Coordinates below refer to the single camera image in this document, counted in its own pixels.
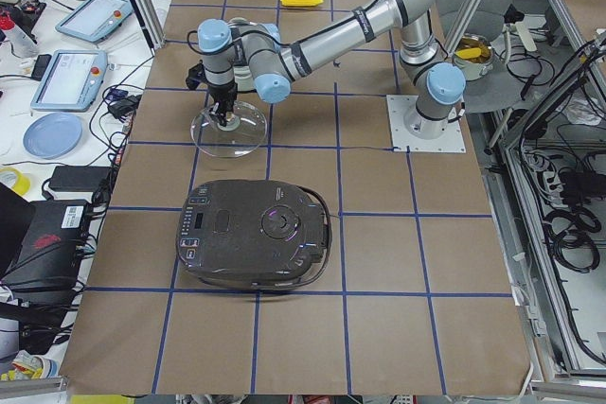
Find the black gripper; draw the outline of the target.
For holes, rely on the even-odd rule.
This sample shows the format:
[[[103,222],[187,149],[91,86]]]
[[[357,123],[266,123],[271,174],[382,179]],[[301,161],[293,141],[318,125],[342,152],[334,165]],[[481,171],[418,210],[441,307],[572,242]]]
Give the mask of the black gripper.
[[[208,84],[208,92],[214,103],[210,108],[211,119],[219,126],[226,127],[228,114],[234,109],[234,102],[237,99],[237,83],[230,82],[223,85]]]

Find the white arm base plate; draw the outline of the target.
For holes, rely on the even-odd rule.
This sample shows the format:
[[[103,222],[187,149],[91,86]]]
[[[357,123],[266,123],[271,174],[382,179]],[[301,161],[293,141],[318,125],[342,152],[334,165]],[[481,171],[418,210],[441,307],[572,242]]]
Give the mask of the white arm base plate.
[[[417,96],[388,95],[387,112],[392,148],[401,152],[465,153],[458,112],[446,119],[427,120],[417,111]]]

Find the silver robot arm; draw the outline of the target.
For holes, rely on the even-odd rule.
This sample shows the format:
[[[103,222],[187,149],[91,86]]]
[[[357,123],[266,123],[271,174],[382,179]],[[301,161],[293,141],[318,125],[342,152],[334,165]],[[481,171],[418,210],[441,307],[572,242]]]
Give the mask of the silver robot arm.
[[[249,69],[261,100],[278,103],[287,98],[295,81],[397,28],[401,32],[401,66],[419,91],[417,110],[422,117],[438,121],[459,98],[447,98],[432,87],[429,82],[435,77],[433,72],[443,66],[456,77],[462,73],[440,56],[430,18],[435,2],[371,0],[341,20],[290,44],[278,40],[273,26],[205,20],[197,29],[201,60],[189,69],[187,88],[193,90],[205,84],[215,102],[213,114],[224,123],[237,98],[236,66]]]

